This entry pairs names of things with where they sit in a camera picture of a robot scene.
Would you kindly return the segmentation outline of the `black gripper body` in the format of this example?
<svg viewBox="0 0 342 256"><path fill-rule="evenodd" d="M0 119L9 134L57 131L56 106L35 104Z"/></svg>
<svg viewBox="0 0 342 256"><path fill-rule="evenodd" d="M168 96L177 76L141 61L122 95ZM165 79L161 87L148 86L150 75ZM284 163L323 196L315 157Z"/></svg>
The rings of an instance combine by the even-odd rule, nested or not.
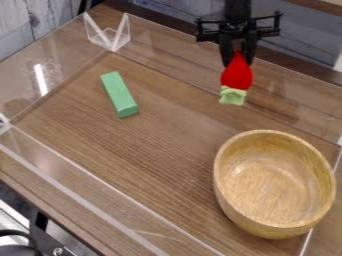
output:
<svg viewBox="0 0 342 256"><path fill-rule="evenodd" d="M208 19L196 17L194 38L197 42L216 42L220 35L228 35L231 39L241 39L249 31L256 32L256 39L275 37L280 34L280 17L283 13L275 11L272 15L251 17L244 22L231 23L225 18ZM271 19L271 26L259 26L257 22Z"/></svg>

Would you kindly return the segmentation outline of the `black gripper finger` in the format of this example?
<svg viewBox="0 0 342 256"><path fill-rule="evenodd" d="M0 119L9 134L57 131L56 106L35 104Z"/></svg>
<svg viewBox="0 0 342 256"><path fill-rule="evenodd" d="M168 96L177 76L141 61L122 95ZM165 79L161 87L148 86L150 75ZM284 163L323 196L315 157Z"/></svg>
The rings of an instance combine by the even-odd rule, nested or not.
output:
<svg viewBox="0 0 342 256"><path fill-rule="evenodd" d="M233 56L233 44L228 34L219 35L217 44L219 44L219 51L220 51L223 66L227 66Z"/></svg>
<svg viewBox="0 0 342 256"><path fill-rule="evenodd" d="M243 46L244 59L248 65L251 65L253 61L256 46L257 46L257 33L255 30L248 30L244 34L244 46Z"/></svg>

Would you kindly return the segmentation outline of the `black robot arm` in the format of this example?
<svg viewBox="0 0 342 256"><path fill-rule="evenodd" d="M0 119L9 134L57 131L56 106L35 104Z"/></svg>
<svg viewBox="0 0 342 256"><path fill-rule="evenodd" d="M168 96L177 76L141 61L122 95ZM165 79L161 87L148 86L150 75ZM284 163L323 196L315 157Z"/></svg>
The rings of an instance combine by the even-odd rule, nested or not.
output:
<svg viewBox="0 0 342 256"><path fill-rule="evenodd" d="M241 57L251 65L257 41L280 35L281 15L275 11L271 15L253 17L251 0L224 0L219 14L194 18L196 41L217 44L224 67L231 63L236 50L241 51Z"/></svg>

